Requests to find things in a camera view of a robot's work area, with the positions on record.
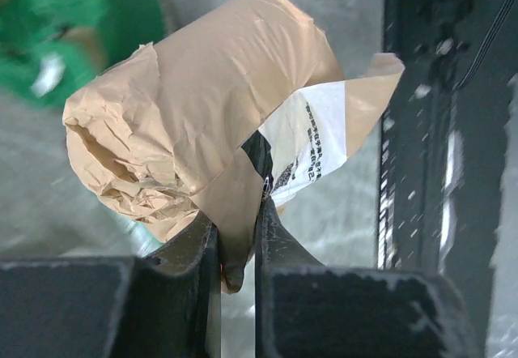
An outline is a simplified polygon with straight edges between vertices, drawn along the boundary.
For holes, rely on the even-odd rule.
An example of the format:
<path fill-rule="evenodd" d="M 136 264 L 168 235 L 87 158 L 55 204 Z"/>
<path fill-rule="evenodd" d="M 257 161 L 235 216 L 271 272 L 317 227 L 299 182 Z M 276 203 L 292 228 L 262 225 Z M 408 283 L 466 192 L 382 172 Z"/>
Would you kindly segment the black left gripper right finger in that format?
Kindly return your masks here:
<path fill-rule="evenodd" d="M 478 357 L 473 327 L 441 275 L 326 266 L 271 199 L 255 227 L 259 357 Z"/>

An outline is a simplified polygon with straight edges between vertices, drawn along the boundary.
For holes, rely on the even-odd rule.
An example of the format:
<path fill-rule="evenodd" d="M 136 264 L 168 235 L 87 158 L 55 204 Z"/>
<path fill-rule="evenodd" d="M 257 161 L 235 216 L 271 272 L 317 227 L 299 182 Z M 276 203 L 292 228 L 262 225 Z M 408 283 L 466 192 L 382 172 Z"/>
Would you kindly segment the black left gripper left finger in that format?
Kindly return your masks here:
<path fill-rule="evenodd" d="M 218 232 L 204 216 L 145 258 L 5 258 L 4 357 L 218 357 Z"/>

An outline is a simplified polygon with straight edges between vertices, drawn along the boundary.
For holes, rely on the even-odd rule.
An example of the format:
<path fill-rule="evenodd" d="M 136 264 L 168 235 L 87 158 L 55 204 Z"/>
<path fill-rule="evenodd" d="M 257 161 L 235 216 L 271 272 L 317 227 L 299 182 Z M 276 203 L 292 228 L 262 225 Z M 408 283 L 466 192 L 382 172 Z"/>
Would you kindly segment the brown roll white label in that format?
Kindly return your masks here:
<path fill-rule="evenodd" d="M 70 164 L 107 207 L 168 241 L 198 213 L 238 292 L 261 202 L 285 205 L 340 168 L 387 109 L 393 53 L 346 79 L 289 0 L 231 0 L 79 89 L 62 121 Z"/>

